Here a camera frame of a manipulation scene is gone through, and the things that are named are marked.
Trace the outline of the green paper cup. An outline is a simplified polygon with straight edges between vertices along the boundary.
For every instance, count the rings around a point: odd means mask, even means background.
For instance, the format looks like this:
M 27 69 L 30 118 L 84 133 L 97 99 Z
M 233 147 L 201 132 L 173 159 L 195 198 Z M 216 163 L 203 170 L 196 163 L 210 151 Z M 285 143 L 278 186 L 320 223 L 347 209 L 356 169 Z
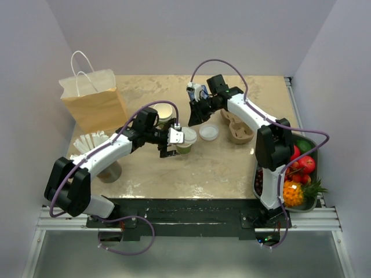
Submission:
M 192 145 L 193 144 L 177 144 L 176 145 L 176 151 L 181 154 L 181 155 L 185 155 L 185 154 L 188 154 L 191 152 L 191 149 L 192 149 Z

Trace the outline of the white plastic cup lid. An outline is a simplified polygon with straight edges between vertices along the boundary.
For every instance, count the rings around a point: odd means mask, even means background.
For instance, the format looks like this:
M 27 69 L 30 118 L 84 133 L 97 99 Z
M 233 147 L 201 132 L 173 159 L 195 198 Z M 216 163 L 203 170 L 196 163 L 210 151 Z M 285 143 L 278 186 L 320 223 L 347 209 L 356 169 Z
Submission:
M 197 133 L 190 127 L 182 127 L 181 131 L 184 134 L 184 144 L 194 144 L 197 141 Z

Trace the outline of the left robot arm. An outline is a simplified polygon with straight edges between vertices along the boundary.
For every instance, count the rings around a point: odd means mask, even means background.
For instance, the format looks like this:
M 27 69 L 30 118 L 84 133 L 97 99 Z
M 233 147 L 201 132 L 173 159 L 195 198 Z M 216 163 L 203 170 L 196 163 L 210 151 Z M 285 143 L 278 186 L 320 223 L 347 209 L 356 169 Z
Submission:
M 184 133 L 175 119 L 156 127 L 158 113 L 147 107 L 114 133 L 106 142 L 73 160 L 57 159 L 53 165 L 44 197 L 50 206 L 59 207 L 72 217 L 94 215 L 107 227 L 119 223 L 120 213 L 113 201 L 91 193 L 91 181 L 118 159 L 133 153 L 144 144 L 155 144 L 161 158 L 175 156 L 168 146 L 182 144 Z

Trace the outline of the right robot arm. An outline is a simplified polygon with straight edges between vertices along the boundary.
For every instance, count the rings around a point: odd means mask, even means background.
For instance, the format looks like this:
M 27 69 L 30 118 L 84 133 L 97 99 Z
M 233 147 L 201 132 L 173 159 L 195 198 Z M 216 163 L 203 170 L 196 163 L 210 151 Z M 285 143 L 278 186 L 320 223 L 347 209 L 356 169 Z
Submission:
M 270 119 L 269 114 L 244 99 L 238 87 L 228 87 L 222 75 L 207 80 L 209 95 L 202 97 L 202 86 L 189 82 L 186 91 L 192 94 L 189 126 L 208 121 L 213 113 L 224 109 L 248 125 L 256 134 L 255 157 L 263 169 L 263 191 L 260 201 L 265 207 L 258 213 L 259 223 L 270 228 L 279 220 L 275 210 L 283 204 L 284 167 L 294 153 L 293 136 L 287 119 Z

